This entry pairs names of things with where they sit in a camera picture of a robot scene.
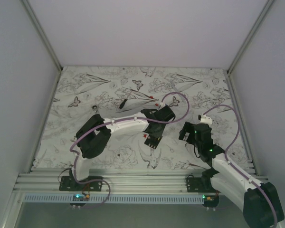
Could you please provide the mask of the black fuse box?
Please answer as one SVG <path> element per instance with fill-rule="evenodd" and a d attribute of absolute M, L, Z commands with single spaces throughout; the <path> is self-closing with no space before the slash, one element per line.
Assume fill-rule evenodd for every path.
<path fill-rule="evenodd" d="M 155 136 L 149 135 L 147 136 L 144 144 L 155 150 L 158 147 L 161 139 L 162 139 L 162 136 L 155 137 Z"/>

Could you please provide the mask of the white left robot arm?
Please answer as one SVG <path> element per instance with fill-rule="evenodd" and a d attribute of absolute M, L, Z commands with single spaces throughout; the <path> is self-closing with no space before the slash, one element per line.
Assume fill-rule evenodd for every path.
<path fill-rule="evenodd" d="M 78 147 L 76 162 L 72 168 L 70 185 L 77 191 L 87 187 L 87 178 L 92 159 L 99 156 L 113 136 L 145 133 L 144 144 L 155 150 L 162 139 L 167 123 L 175 120 L 175 114 L 167 105 L 161 109 L 143 109 L 123 118 L 107 119 L 100 114 L 93 115 L 76 133 L 76 142 L 70 148 Z"/>

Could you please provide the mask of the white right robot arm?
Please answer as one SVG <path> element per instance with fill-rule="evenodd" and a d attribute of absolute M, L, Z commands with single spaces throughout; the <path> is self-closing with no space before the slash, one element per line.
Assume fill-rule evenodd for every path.
<path fill-rule="evenodd" d="M 223 193 L 243 213 L 251 228 L 275 228 L 285 219 L 276 187 L 263 183 L 232 162 L 225 150 L 214 144 L 212 128 L 206 123 L 186 122 L 179 140 L 193 145 L 199 158 L 210 168 L 202 173 L 201 187 Z"/>

